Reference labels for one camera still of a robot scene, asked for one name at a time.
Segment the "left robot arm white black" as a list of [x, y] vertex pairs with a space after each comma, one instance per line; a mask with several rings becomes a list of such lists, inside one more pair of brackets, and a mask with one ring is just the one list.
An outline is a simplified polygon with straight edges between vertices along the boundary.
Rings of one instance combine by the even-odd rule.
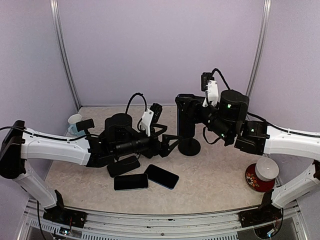
[[133, 119], [127, 113], [117, 113], [104, 121], [100, 135], [89, 133], [94, 127], [92, 119], [77, 123], [85, 134], [68, 138], [37, 132], [17, 120], [9, 130], [0, 148], [0, 175], [16, 181], [34, 197], [46, 212], [63, 223], [70, 218], [61, 194], [48, 185], [32, 170], [28, 159], [69, 162], [88, 168], [102, 168], [120, 157], [141, 154], [150, 159], [168, 156], [182, 138], [166, 134], [168, 127], [151, 117], [141, 131], [133, 129]]

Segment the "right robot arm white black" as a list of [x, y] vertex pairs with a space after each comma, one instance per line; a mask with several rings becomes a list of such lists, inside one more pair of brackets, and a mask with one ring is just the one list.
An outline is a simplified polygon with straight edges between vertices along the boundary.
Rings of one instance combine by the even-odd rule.
[[313, 190], [320, 183], [320, 135], [305, 131], [292, 131], [275, 126], [261, 117], [247, 120], [250, 99], [235, 90], [224, 90], [217, 106], [207, 105], [205, 97], [179, 94], [177, 105], [177, 134], [182, 137], [178, 150], [185, 156], [195, 156], [201, 150], [194, 138], [196, 124], [223, 140], [225, 146], [233, 145], [242, 152], [262, 156], [284, 154], [313, 159], [313, 163], [300, 175], [266, 192], [256, 210], [256, 218], [266, 222], [276, 209]]

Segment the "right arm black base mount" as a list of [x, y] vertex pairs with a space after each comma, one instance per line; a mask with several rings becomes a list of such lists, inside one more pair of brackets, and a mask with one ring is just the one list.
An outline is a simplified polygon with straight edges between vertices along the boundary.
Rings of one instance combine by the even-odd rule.
[[260, 210], [251, 209], [241, 211], [238, 213], [240, 224], [242, 228], [260, 225], [281, 219], [283, 216], [281, 209], [273, 210]]

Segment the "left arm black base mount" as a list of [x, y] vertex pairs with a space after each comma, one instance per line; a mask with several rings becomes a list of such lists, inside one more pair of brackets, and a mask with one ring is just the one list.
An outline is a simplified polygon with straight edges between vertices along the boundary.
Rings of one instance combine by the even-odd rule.
[[43, 214], [43, 219], [69, 227], [83, 229], [87, 219], [87, 213], [68, 208], [47, 209]]

